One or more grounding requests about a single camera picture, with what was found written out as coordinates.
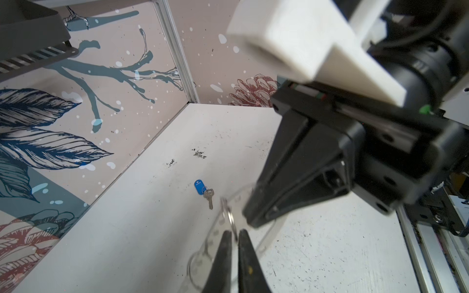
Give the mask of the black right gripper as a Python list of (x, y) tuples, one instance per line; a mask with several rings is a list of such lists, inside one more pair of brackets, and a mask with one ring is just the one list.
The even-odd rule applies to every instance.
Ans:
[(468, 129), (441, 116), (320, 83), (285, 85), (272, 105), (282, 121), (243, 209), (254, 228), (350, 192), (388, 214), (469, 164)]

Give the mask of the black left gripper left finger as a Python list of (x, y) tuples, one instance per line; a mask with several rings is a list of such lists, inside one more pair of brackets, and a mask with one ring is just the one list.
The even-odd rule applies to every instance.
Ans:
[(232, 244), (232, 232), (224, 231), (202, 293), (230, 293)]

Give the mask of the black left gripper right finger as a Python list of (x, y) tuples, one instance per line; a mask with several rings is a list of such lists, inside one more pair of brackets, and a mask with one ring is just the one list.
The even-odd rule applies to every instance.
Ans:
[(238, 289), (239, 293), (272, 293), (245, 229), (238, 237)]

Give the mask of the silver key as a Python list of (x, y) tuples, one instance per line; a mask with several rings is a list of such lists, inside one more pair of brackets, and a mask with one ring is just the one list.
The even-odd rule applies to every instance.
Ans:
[(213, 210), (213, 208), (214, 208), (214, 206), (213, 206), (213, 196), (214, 196), (214, 190), (212, 190), (212, 189), (207, 189), (203, 193), (203, 197), (208, 200), (208, 206), (209, 206), (210, 210)]

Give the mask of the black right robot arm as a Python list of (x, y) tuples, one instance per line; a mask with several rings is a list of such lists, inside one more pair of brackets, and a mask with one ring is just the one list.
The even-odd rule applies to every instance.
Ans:
[(251, 227), (353, 192), (383, 214), (454, 226), (441, 190), (469, 168), (469, 129), (444, 116), (443, 97), (469, 71), (469, 11), (458, 1), (393, 1), (372, 57), (406, 90), (402, 107), (331, 85), (286, 81), (266, 164), (243, 209)]

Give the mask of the silver keyring on holder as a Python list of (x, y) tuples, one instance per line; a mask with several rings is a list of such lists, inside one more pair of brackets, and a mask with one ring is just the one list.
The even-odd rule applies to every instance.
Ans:
[(239, 242), (238, 240), (238, 230), (236, 227), (234, 215), (232, 213), (231, 207), (228, 205), (228, 200), (224, 197), (221, 198), (221, 208), (222, 208), (222, 215), (225, 219), (228, 220), (228, 223), (230, 224), (231, 231), (233, 233), (234, 241), (236, 243)]

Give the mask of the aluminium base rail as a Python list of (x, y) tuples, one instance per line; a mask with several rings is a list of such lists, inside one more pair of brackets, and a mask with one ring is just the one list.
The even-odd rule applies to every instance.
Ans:
[(468, 199), (443, 182), (396, 213), (420, 292), (468, 292)]

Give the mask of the black wall basket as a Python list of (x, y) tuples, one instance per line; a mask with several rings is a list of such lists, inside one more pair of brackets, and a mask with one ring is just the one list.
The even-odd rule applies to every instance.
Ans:
[(1, 82), (76, 56), (60, 14), (30, 1), (1, 1)]

